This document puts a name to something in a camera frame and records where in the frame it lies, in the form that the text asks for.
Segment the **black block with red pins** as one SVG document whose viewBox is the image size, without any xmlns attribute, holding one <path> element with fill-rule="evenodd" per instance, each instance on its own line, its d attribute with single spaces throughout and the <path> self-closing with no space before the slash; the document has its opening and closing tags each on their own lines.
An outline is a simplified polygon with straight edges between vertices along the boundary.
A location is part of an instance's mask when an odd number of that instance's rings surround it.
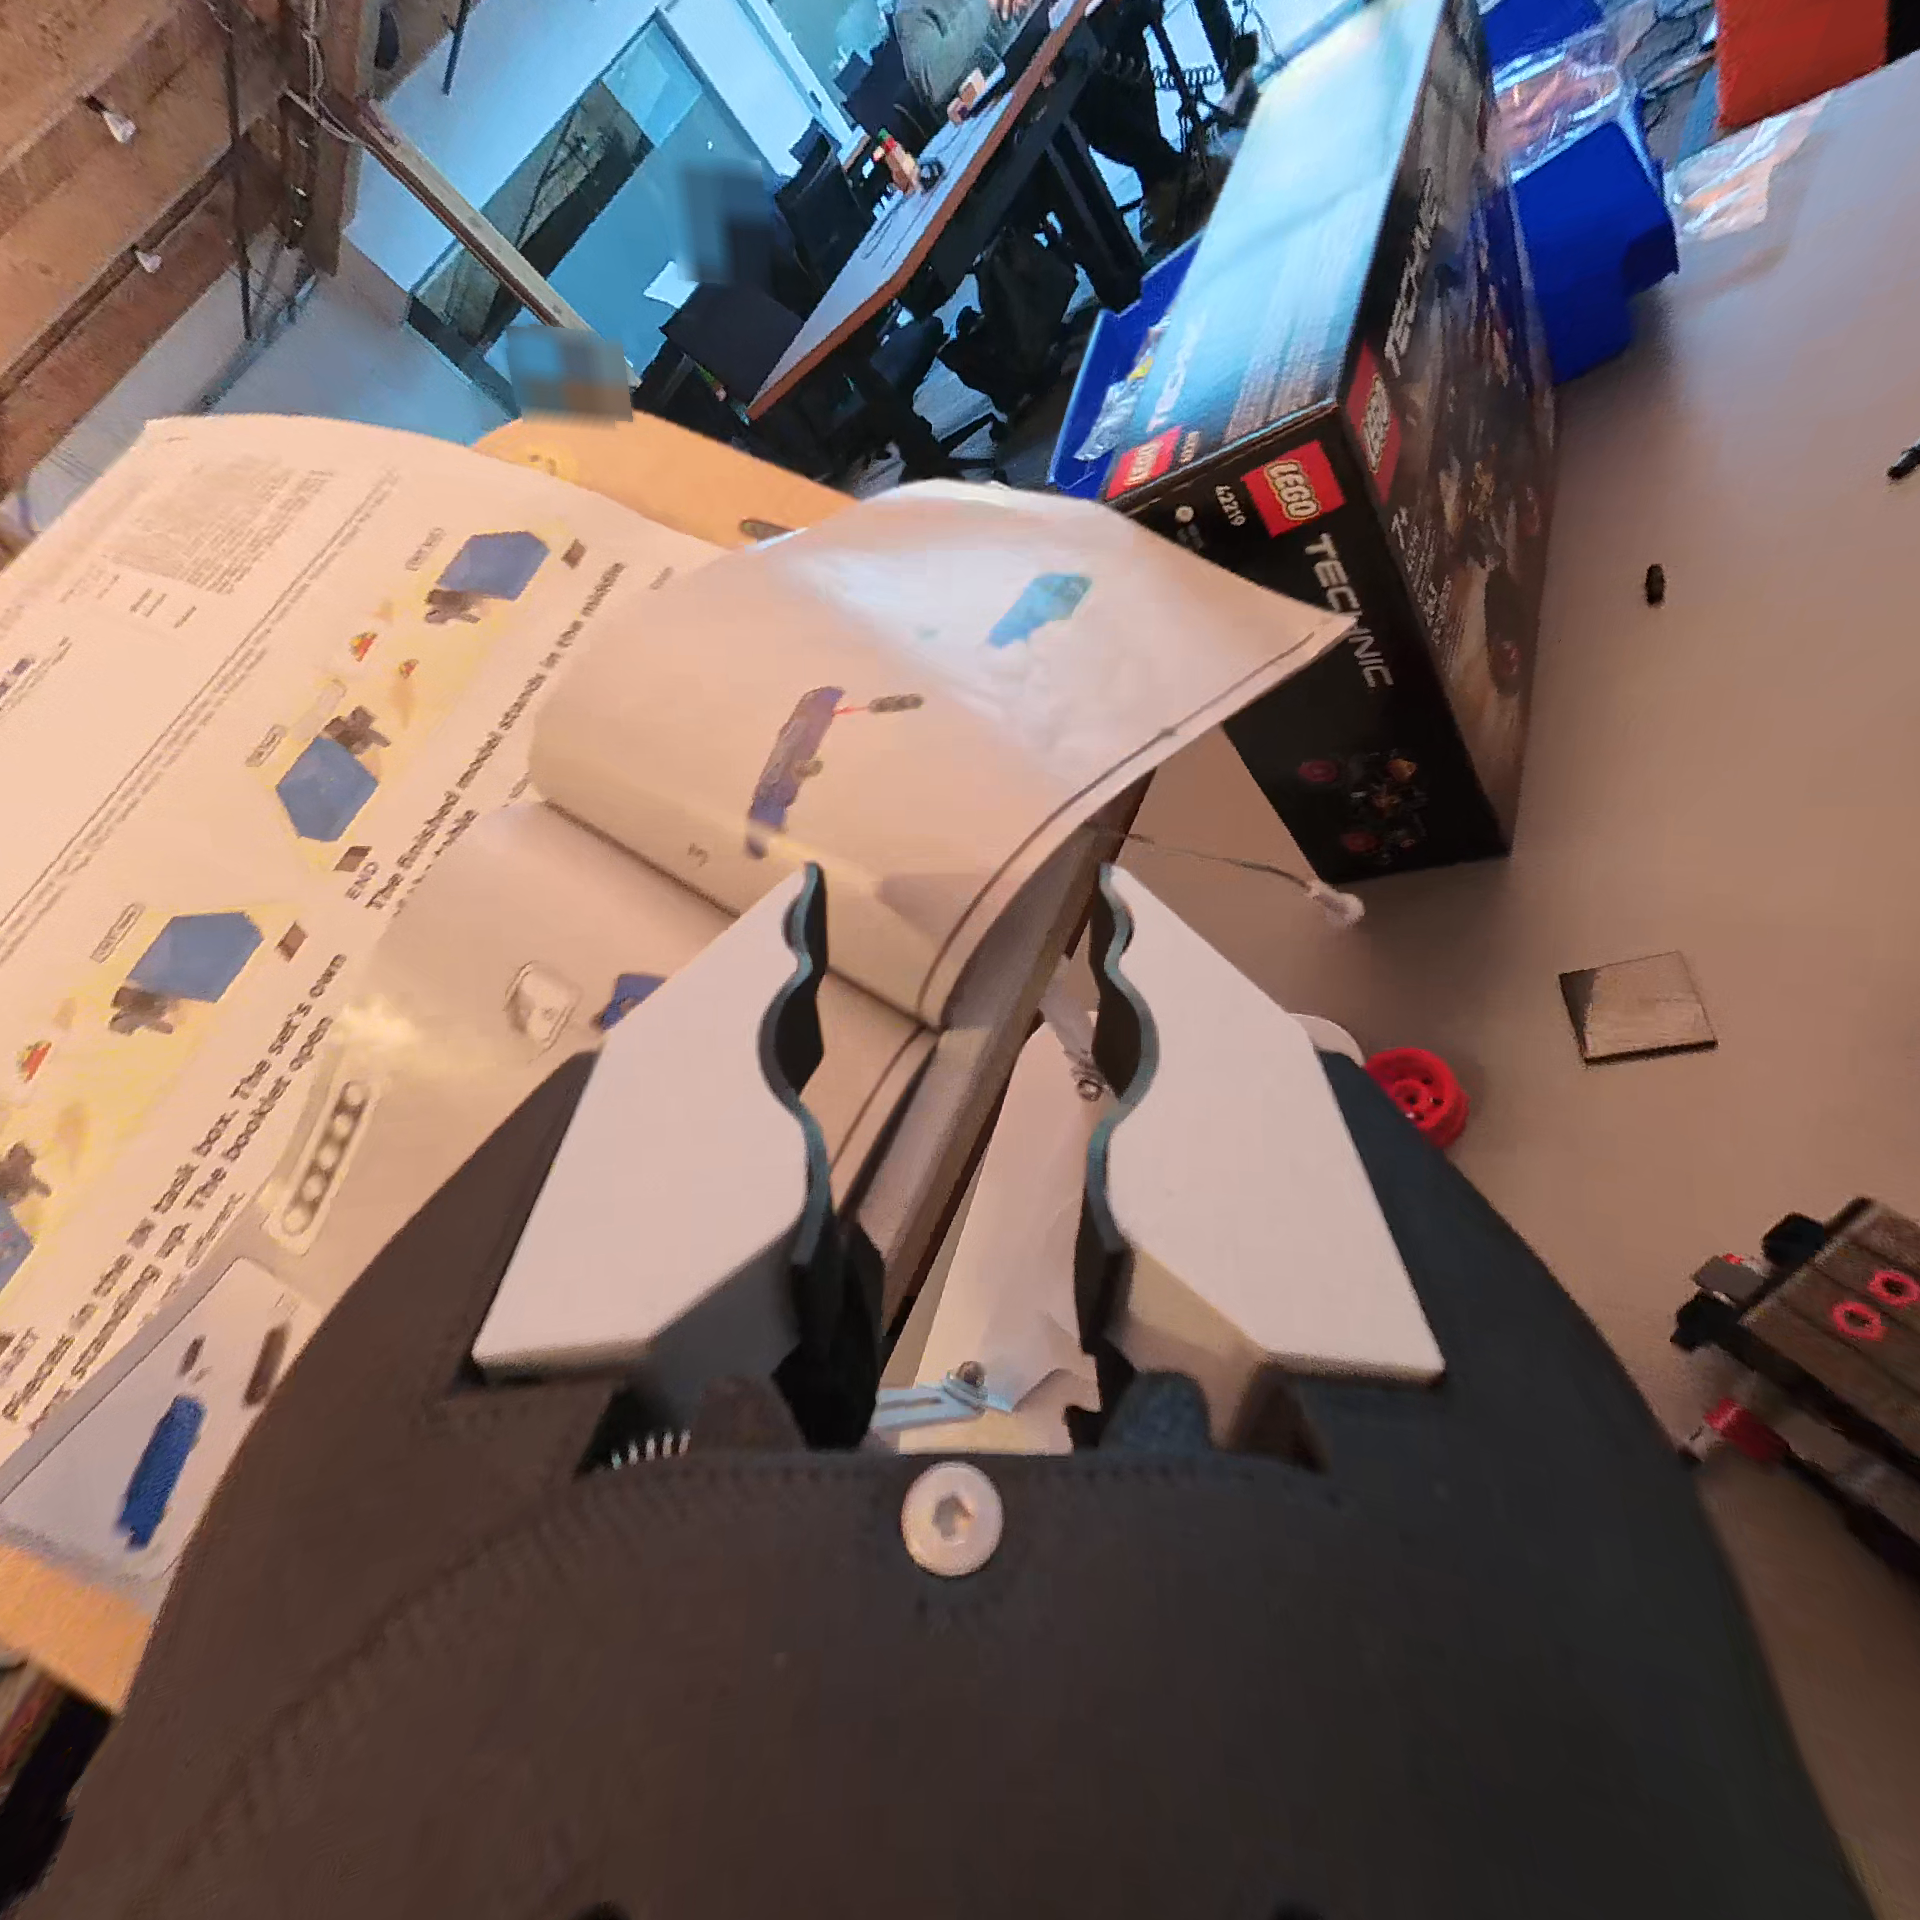
<svg viewBox="0 0 1920 1920">
<path fill-rule="evenodd" d="M 1759 1259 L 1742 1329 L 1916 1452 L 1916 1215 L 1874 1197 L 1829 1219 L 1784 1215 Z"/>
</svg>

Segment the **grey desk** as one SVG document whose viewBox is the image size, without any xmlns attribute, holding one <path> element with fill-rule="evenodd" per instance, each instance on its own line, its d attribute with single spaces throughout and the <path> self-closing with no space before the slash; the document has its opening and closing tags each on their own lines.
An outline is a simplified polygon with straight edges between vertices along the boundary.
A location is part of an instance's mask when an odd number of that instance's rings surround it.
<svg viewBox="0 0 1920 1920">
<path fill-rule="evenodd" d="M 1722 1367 L 1669 1342 L 1776 1215 L 1916 1214 L 1916 56 L 1682 252 L 1566 399 L 1518 853 L 1254 959 L 1475 1091 L 1456 1166 L 1350 1111 L 1447 1381 L 1302 1381 L 1320 1472 L 1019 1465 L 1087 1548 L 1045 1600 L 1124 1549 L 1182 1624 L 1047 1622 L 1072 1758 L 981 1737 L 1005 1821 L 914 1846 L 910 1916 L 1916 1916 L 1916 1584 L 1684 1463 Z M 1584 1065 L 1557 976 L 1664 950 L 1716 1048 Z"/>
</svg>

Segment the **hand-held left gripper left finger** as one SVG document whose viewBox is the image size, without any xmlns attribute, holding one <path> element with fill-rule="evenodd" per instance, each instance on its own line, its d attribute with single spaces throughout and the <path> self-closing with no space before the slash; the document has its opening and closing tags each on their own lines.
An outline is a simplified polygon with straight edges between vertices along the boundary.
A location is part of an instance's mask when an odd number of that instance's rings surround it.
<svg viewBox="0 0 1920 1920">
<path fill-rule="evenodd" d="M 814 1446 L 864 1437 L 876 1255 L 805 1099 L 826 979 L 807 862 L 612 1021 L 470 1343 L 485 1377 L 620 1376 L 674 1425 L 759 1377 Z"/>
</svg>

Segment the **red wheel rim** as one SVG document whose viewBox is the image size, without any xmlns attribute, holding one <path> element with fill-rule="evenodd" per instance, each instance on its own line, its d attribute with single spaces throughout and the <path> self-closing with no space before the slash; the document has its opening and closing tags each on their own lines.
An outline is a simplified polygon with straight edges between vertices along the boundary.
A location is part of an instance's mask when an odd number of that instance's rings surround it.
<svg viewBox="0 0 1920 1920">
<path fill-rule="evenodd" d="M 1452 1150 L 1462 1139 L 1471 1116 L 1469 1094 L 1437 1054 L 1386 1046 L 1366 1055 L 1364 1069 L 1431 1145 Z"/>
</svg>

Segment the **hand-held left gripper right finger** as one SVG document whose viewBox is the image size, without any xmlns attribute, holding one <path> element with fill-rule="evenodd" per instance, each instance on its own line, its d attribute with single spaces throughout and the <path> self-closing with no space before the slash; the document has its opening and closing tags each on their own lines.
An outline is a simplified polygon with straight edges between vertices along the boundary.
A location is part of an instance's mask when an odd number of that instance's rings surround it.
<svg viewBox="0 0 1920 1920">
<path fill-rule="evenodd" d="M 1312 1448 L 1295 1384 L 1447 1363 L 1308 1025 L 1124 869 L 1090 921 L 1095 1068 L 1072 1256 L 1082 1345 L 1211 1448 Z"/>
</svg>

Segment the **large printed instruction sheet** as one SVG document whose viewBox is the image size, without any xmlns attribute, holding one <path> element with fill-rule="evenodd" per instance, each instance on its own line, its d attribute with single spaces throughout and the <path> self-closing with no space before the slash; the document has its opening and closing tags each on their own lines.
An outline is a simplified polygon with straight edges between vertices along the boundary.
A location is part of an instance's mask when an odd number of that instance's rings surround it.
<svg viewBox="0 0 1920 1920">
<path fill-rule="evenodd" d="M 470 448 L 194 416 L 4 567 L 6 1455 L 272 1179 L 590 624 L 716 556 Z"/>
</svg>

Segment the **blue storage bin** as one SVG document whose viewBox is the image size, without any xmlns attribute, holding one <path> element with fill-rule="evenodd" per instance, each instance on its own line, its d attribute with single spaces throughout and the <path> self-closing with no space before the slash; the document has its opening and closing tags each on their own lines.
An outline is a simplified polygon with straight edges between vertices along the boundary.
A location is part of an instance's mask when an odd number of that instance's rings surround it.
<svg viewBox="0 0 1920 1920">
<path fill-rule="evenodd" d="M 1557 384 L 1616 358 L 1635 301 L 1677 267 L 1664 166 L 1630 59 L 1646 4 L 1480 9 L 1495 120 Z"/>
</svg>

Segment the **instruction booklet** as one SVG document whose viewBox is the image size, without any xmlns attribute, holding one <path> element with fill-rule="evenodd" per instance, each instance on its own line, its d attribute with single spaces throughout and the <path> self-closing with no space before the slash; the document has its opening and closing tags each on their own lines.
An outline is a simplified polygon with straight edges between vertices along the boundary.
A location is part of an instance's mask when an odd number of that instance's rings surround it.
<svg viewBox="0 0 1920 1920">
<path fill-rule="evenodd" d="M 368 952 L 272 1169 L 128 1343 L 4 1454 L 4 1542 L 150 1611 L 320 1319 L 552 1069 L 779 880 L 828 880 L 826 1062 L 845 1197 L 976 956 L 1166 757 L 1327 647 L 1075 502 L 910 487 L 603 613 L 525 784 Z"/>
</svg>

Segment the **dark toy set box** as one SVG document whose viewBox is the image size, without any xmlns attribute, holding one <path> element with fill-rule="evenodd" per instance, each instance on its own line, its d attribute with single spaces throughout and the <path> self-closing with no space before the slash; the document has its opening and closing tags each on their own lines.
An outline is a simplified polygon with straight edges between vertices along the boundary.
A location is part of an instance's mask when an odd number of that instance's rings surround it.
<svg viewBox="0 0 1920 1920">
<path fill-rule="evenodd" d="M 1350 621 L 1227 723 L 1320 880 L 1511 849 L 1552 467 L 1478 9 L 1360 4 L 1264 84 L 1103 487 Z"/>
</svg>

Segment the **black smooth square tile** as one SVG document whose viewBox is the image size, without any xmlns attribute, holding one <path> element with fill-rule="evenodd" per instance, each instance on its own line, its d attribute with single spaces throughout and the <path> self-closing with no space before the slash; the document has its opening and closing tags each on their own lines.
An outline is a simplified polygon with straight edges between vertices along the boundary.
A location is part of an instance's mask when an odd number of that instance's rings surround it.
<svg viewBox="0 0 1920 1920">
<path fill-rule="evenodd" d="M 1658 950 L 1557 976 L 1576 1057 L 1589 1065 L 1670 1057 L 1719 1044 L 1696 974 Z"/>
</svg>

